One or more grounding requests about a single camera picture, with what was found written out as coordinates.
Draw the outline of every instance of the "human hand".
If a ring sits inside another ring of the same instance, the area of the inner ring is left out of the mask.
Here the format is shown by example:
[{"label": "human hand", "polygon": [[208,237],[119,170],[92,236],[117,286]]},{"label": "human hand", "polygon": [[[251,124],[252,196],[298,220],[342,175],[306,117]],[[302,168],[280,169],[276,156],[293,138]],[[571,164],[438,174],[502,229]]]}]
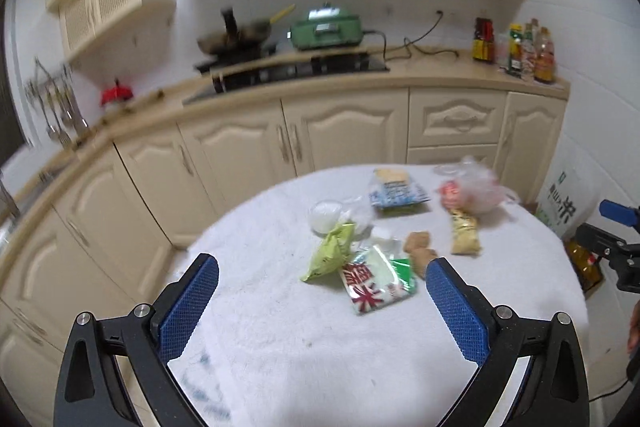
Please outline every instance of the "human hand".
[{"label": "human hand", "polygon": [[626,343],[626,352],[631,352],[640,344],[640,301],[636,303],[634,312],[631,314],[629,322],[629,340]]}]

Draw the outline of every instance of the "power cord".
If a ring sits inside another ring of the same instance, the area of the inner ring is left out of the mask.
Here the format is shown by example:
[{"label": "power cord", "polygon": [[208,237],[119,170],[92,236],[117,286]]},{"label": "power cord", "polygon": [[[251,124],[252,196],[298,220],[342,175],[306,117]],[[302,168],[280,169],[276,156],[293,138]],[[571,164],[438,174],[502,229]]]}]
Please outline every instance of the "power cord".
[{"label": "power cord", "polygon": [[605,394],[601,394],[600,396],[596,396],[596,398],[591,398],[589,400],[589,403],[591,402],[595,402],[596,400],[600,400],[601,398],[606,398],[607,396],[612,396],[613,394],[616,394],[618,391],[622,391],[622,388],[625,387],[627,384],[629,383],[628,380],[625,380],[625,383],[622,384],[619,388],[617,388],[615,391],[611,391],[610,393],[605,393]]},{"label": "power cord", "polygon": [[[442,20],[442,18],[444,17],[444,13],[442,12],[442,10],[437,10],[436,14],[438,15],[438,20],[436,20],[436,22],[434,23],[434,25],[428,29],[428,31],[426,33],[424,33],[423,35],[421,35],[420,37],[418,37],[417,39],[414,40],[409,40],[408,37],[405,37],[403,39],[403,44],[402,46],[398,46],[396,48],[391,48],[390,50],[388,50],[386,48],[386,35],[384,32],[380,31],[380,30],[363,30],[363,33],[365,35],[371,35],[371,34],[375,34],[375,35],[380,35],[383,38],[384,41],[384,46],[382,49],[382,60],[384,60],[385,62],[387,62],[388,60],[407,60],[409,58],[413,57],[413,54],[411,52],[411,46],[413,46],[418,52],[420,52],[422,55],[438,55],[441,53],[453,53],[454,55],[456,55],[456,58],[460,57],[460,54],[458,53],[458,51],[456,50],[450,50],[450,49],[446,49],[446,50],[437,50],[434,52],[431,51],[427,51],[423,48],[421,48],[420,46],[418,46],[416,44],[416,42],[420,42],[423,38],[425,38],[427,35],[429,35],[432,31],[434,31],[434,29],[436,29],[436,27],[438,26],[438,24],[440,24],[440,21]],[[394,52],[394,51],[398,51],[398,50],[402,50],[405,49],[407,54],[401,57],[391,57],[391,58],[386,58],[386,52],[390,51],[390,52]]]}]

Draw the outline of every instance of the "blue gripper pad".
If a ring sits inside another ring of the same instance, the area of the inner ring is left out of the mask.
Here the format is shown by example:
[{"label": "blue gripper pad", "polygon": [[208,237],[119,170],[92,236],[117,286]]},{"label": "blue gripper pad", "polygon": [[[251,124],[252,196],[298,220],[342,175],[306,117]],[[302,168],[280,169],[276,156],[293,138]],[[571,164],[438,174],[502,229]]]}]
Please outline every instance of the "blue gripper pad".
[{"label": "blue gripper pad", "polygon": [[609,200],[602,200],[599,206],[600,215],[612,221],[634,227],[638,224],[638,214],[634,208],[629,208],[623,204],[614,203]]},{"label": "blue gripper pad", "polygon": [[438,261],[439,259],[435,259],[427,266],[424,277],[427,291],[447,323],[462,355],[467,360],[482,365],[489,355],[486,327]]},{"label": "blue gripper pad", "polygon": [[158,356],[162,363],[177,359],[218,287],[218,262],[209,257],[191,279],[158,329]]}]

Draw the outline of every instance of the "faucet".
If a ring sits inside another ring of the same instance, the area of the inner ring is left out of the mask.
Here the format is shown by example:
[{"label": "faucet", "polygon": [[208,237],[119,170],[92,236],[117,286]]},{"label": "faucet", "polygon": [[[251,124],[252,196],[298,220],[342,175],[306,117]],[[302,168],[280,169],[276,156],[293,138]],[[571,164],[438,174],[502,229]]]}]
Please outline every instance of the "faucet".
[{"label": "faucet", "polygon": [[14,219],[20,217],[18,205],[15,204],[14,198],[2,183],[2,171],[0,171],[0,201],[6,205]]}]

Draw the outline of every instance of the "white table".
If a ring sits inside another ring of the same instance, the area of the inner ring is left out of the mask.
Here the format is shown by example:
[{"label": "white table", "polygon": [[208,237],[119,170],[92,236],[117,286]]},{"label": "white table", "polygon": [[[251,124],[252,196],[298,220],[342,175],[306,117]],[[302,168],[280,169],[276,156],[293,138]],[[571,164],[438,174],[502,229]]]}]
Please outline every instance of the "white table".
[{"label": "white table", "polygon": [[[402,240],[428,230],[433,248],[493,305],[534,319],[569,313],[586,358],[586,306],[559,239],[507,204],[481,220],[479,257],[453,256],[450,216],[436,194],[446,177],[402,167],[430,194],[430,211],[376,223]],[[423,283],[415,296],[358,316],[337,274],[299,280],[321,241],[308,227],[309,208],[366,194],[373,168],[329,169],[273,187],[190,248],[175,276],[207,252],[220,264],[220,283],[170,367],[210,426],[437,425],[473,375],[475,363],[462,357]],[[501,425],[526,363],[518,362],[488,425]]]}]

